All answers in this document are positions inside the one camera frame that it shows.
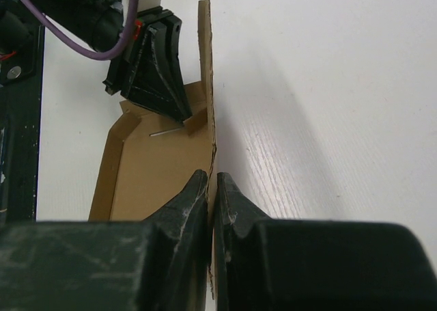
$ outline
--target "purple cable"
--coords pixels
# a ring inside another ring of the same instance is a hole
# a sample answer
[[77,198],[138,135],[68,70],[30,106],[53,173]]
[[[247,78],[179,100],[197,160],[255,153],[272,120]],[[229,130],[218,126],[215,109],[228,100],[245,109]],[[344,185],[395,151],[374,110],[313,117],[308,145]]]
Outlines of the purple cable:
[[23,4],[30,10],[30,12],[49,30],[52,31],[55,36],[57,36],[63,43],[69,46],[71,49],[80,53],[81,55],[94,59],[94,60],[110,60],[117,57],[120,53],[124,51],[128,43],[132,38],[132,33],[135,27],[135,20],[137,19],[137,10],[138,10],[138,0],[129,0],[129,10],[126,19],[126,25],[121,34],[121,38],[115,44],[115,46],[104,53],[97,53],[95,51],[91,51],[89,49],[83,48],[82,46],[75,43],[69,37],[67,37],[64,33],[61,32],[60,29],[56,27],[52,22],[50,22],[47,17],[43,13],[41,13],[37,7],[35,7],[30,0],[20,0]]

